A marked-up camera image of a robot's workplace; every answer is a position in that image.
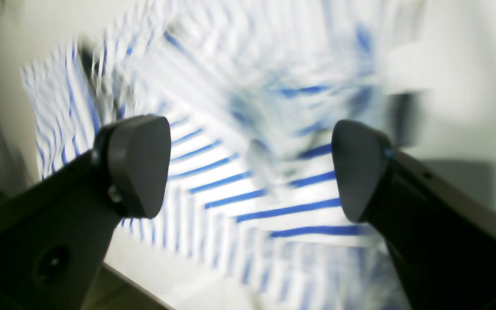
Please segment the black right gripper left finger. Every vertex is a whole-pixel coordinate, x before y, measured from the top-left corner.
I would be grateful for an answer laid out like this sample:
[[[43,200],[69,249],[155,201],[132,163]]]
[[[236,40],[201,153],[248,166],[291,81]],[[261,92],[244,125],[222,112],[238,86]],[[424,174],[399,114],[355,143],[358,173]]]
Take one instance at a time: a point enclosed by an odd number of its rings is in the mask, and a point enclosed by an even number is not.
[[[170,136],[163,116],[114,122],[33,188],[0,191],[0,310],[81,308],[119,222],[159,213]]]

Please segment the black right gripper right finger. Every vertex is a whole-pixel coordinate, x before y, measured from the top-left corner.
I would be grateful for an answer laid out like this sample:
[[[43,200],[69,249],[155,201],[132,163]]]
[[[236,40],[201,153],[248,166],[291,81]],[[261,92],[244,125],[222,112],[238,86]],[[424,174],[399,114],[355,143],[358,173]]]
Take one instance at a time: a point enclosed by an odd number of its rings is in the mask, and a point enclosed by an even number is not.
[[[338,121],[332,158],[343,212],[384,238],[414,310],[496,310],[496,213],[388,137]]]

